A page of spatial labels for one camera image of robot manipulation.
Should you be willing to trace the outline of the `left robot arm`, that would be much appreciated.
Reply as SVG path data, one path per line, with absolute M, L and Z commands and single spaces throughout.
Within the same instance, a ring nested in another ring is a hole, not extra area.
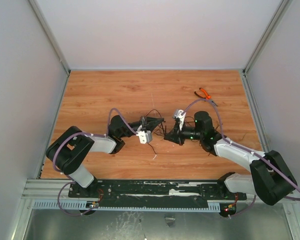
M 98 190 L 95 177 L 85 168 L 83 161 L 88 153 L 117 154 L 125 145 L 123 138 L 137 136 L 141 144 L 152 141 L 152 132 L 164 118 L 142 116 L 138 121 L 125 123 L 120 115 L 111 118 L 108 133 L 104 135 L 81 131 L 76 126 L 68 128 L 46 150 L 45 156 L 54 167 L 80 186 L 86 197 Z

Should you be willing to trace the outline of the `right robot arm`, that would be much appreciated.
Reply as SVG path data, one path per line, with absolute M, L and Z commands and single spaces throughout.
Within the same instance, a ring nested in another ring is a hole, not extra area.
M 273 206 L 295 190 L 297 182 L 277 151 L 254 150 L 222 136 L 213 127 L 206 111 L 195 113 L 193 127 L 186 125 L 186 114 L 181 109 L 175 111 L 173 118 L 175 125 L 165 135 L 165 140 L 181 146 L 185 140 L 198 141 L 207 153 L 228 159 L 249 171 L 249 174 L 229 172 L 220 177 L 216 187 L 220 198 L 229 199 L 234 193 L 243 193 L 255 195 Z

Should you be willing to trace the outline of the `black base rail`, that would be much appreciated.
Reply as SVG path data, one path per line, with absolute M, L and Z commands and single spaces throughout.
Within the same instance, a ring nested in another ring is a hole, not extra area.
M 203 203 L 234 203 L 246 200 L 244 193 L 231 193 L 215 180 L 95 180 L 89 187 L 69 187 L 70 198 L 98 199 L 99 204 L 145 204 L 162 207 Z

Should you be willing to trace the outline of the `orange handled pliers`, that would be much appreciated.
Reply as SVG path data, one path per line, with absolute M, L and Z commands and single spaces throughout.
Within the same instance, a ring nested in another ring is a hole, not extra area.
M 198 93 L 197 91 L 194 91 L 194 94 L 198 98 L 210 100 L 214 106 L 216 106 L 216 107 L 218 106 L 217 103 L 212 99 L 212 96 L 204 88 L 200 87 L 199 91 L 200 91 L 200 93 Z

